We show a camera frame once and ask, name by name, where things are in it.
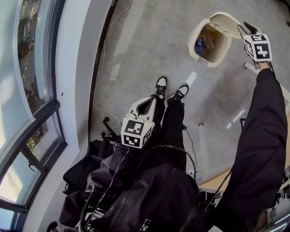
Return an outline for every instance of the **beige trash can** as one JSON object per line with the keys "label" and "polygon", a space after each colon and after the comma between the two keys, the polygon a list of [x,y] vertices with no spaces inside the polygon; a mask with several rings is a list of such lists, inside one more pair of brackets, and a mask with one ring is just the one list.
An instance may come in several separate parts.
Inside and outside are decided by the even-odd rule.
{"label": "beige trash can", "polygon": [[[237,29],[241,24],[237,19],[225,12],[217,12],[209,19],[203,20],[195,27],[188,39],[187,46],[190,56],[199,60],[206,61],[207,66],[214,68],[219,65],[226,56],[231,44],[232,38],[242,39]],[[201,55],[195,52],[195,43],[200,33],[205,30],[213,38],[214,48],[204,49]]]}

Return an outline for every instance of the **black sneaker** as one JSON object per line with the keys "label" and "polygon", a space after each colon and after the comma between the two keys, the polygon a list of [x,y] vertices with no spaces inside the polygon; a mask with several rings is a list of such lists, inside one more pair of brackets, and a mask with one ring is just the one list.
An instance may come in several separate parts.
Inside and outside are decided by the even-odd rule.
{"label": "black sneaker", "polygon": [[167,101],[169,101],[170,99],[182,100],[186,96],[188,91],[189,91],[189,85],[187,83],[182,84],[181,86],[177,88],[175,93],[167,99]]}
{"label": "black sneaker", "polygon": [[165,90],[167,87],[167,77],[166,76],[160,76],[155,85],[155,95],[160,97],[162,100],[165,99]]}

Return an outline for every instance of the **black and white marker cube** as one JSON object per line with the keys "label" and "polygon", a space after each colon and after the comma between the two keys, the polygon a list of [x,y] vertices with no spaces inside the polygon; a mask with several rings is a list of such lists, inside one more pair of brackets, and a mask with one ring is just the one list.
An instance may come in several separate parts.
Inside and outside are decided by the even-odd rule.
{"label": "black and white marker cube", "polygon": [[154,125],[154,122],[124,118],[121,130],[122,144],[142,148],[150,138]]}
{"label": "black and white marker cube", "polygon": [[247,53],[258,62],[271,61],[270,41],[266,34],[243,36]]}

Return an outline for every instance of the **trash can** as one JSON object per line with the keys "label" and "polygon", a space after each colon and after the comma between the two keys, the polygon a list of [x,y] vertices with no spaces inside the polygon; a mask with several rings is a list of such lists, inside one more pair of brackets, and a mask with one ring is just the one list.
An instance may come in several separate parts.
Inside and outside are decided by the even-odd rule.
{"label": "trash can", "polygon": [[210,68],[216,67],[226,56],[232,38],[242,39],[238,24],[241,23],[225,12],[217,12],[203,20],[193,29],[188,39],[190,56],[195,60],[206,61]]}

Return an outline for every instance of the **shoelace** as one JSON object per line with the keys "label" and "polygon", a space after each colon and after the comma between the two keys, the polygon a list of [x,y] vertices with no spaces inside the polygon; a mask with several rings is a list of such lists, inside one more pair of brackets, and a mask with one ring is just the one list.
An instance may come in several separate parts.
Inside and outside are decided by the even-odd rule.
{"label": "shoelace", "polygon": [[178,90],[174,93],[174,98],[181,100],[184,97],[184,94]]}
{"label": "shoelace", "polygon": [[159,85],[156,90],[156,95],[164,95],[166,90],[166,86]]}

